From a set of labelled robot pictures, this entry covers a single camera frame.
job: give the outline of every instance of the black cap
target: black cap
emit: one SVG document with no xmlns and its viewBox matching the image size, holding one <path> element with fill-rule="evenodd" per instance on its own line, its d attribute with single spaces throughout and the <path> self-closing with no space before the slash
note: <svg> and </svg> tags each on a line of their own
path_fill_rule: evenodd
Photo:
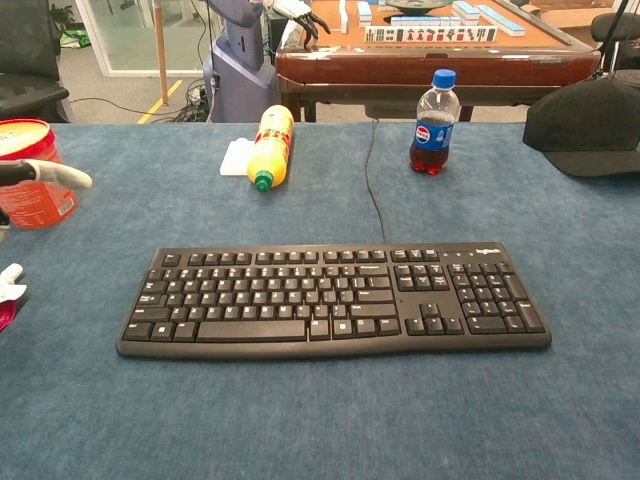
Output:
<svg viewBox="0 0 640 480">
<path fill-rule="evenodd" d="M 640 91 L 610 78 L 563 87 L 529 108 L 523 140 L 569 175 L 640 172 Z"/>
</svg>

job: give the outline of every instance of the cardboard box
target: cardboard box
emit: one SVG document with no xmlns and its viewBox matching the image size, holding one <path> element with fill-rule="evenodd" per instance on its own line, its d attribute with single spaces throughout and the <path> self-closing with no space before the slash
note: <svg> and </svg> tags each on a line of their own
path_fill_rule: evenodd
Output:
<svg viewBox="0 0 640 480">
<path fill-rule="evenodd" d="M 598 44 L 591 38 L 591 22 L 598 15 L 613 13 L 612 7 L 613 0 L 533 0 L 522 8 L 595 48 Z"/>
</svg>

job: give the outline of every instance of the black keyboard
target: black keyboard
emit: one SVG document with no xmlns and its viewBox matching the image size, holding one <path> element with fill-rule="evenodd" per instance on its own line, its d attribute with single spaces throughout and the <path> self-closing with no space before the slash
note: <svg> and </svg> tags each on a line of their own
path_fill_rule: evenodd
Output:
<svg viewBox="0 0 640 480">
<path fill-rule="evenodd" d="M 124 356 L 251 359 L 546 347 L 499 243 L 159 249 Z"/>
</svg>

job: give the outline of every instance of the chair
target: chair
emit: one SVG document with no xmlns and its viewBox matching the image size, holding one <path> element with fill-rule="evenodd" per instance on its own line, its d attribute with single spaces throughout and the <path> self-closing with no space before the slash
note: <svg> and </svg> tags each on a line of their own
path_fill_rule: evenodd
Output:
<svg viewBox="0 0 640 480">
<path fill-rule="evenodd" d="M 594 41 L 604 42 L 615 16 L 615 13 L 605 13 L 593 19 L 591 22 L 591 38 Z M 638 57 L 636 62 L 640 62 L 640 53 L 636 52 L 634 54 L 634 50 L 637 49 L 633 49 L 629 43 L 630 40 L 637 38 L 640 38 L 640 15 L 623 13 L 611 36 L 609 48 L 606 48 L 604 44 L 599 48 L 602 54 L 602 70 L 609 71 L 616 66 L 617 68 L 629 68 L 630 66 L 633 68 L 632 57 L 634 56 Z"/>
<path fill-rule="evenodd" d="M 0 120 L 69 122 L 56 48 L 48 0 L 0 0 Z"/>
</svg>

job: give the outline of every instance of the pepsi label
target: pepsi label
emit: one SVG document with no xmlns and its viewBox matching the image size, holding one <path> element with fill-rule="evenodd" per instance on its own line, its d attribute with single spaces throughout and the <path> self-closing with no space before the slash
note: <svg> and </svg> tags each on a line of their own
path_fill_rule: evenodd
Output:
<svg viewBox="0 0 640 480">
<path fill-rule="evenodd" d="M 424 120 L 416 124 L 415 144 L 422 150 L 438 152 L 449 147 L 453 125 L 431 125 Z"/>
</svg>

